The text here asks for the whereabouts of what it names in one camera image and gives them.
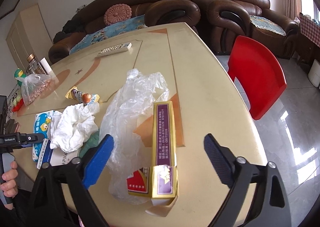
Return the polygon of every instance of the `hand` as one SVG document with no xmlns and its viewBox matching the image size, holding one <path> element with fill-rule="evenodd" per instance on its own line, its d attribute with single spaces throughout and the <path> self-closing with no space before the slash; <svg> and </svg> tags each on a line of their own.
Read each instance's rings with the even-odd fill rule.
<svg viewBox="0 0 320 227">
<path fill-rule="evenodd" d="M 15 161 L 11 163 L 11 168 L 8 172 L 2 175 L 2 179 L 7 181 L 6 183 L 1 185 L 1 190 L 3 190 L 3 194 L 7 197 L 14 198 L 18 193 L 17 183 L 15 178 L 18 176 L 18 165 Z M 13 206 L 5 205 L 5 207 L 9 210 L 13 209 Z"/>
</svg>

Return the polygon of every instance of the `bag of peanuts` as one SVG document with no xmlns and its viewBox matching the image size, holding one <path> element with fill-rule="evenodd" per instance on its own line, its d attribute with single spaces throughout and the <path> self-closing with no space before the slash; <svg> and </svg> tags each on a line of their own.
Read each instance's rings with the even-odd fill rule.
<svg viewBox="0 0 320 227">
<path fill-rule="evenodd" d="M 25 78 L 19 77 L 17 80 L 22 82 L 22 98 L 24 104 L 28 106 L 41 94 L 45 88 L 47 88 L 51 78 L 49 75 L 44 74 L 30 74 Z"/>
</svg>

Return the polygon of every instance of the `red chair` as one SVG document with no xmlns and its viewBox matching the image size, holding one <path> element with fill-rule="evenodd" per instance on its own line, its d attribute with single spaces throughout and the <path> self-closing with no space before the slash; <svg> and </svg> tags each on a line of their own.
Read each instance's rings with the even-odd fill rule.
<svg viewBox="0 0 320 227">
<path fill-rule="evenodd" d="M 228 61 L 228 74 L 241 83 L 250 102 L 250 114 L 259 120 L 287 87 L 282 68 L 261 43 L 238 36 Z"/>
</svg>

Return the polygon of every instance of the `remote control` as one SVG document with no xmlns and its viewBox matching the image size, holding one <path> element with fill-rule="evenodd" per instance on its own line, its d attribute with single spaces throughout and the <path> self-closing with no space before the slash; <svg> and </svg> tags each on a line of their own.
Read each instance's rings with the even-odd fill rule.
<svg viewBox="0 0 320 227">
<path fill-rule="evenodd" d="M 127 50 L 129 50 L 131 48 L 131 46 L 132 46 L 132 43 L 130 43 L 130 42 L 126 42 L 126 43 L 123 43 L 123 44 L 111 46 L 111 47 L 105 48 L 101 52 L 99 52 L 97 57 L 103 57 L 103 56 L 115 54 L 115 53 L 118 53 L 118 52 L 127 51 Z"/>
</svg>

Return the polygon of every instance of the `sofa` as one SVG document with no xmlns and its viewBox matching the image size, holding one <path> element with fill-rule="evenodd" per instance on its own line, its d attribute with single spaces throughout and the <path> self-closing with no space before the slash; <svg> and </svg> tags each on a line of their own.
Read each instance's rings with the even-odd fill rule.
<svg viewBox="0 0 320 227">
<path fill-rule="evenodd" d="M 250 37 L 265 45 L 275 56 L 292 57 L 298 24 L 270 10 L 270 0 L 192 0 L 200 8 L 196 25 L 199 36 L 217 55 L 229 55 L 238 35 Z M 255 27 L 249 15 L 265 17 L 278 24 L 285 36 Z"/>
<path fill-rule="evenodd" d="M 56 63 L 65 58 L 86 34 L 105 28 L 104 14 L 115 4 L 129 5 L 131 18 L 145 15 L 146 26 L 185 22 L 196 31 L 195 26 L 200 20 L 198 6 L 188 0 L 95 0 L 72 17 L 71 21 L 80 23 L 83 30 L 71 32 L 68 37 L 54 43 L 48 53 L 50 61 Z"/>
</svg>

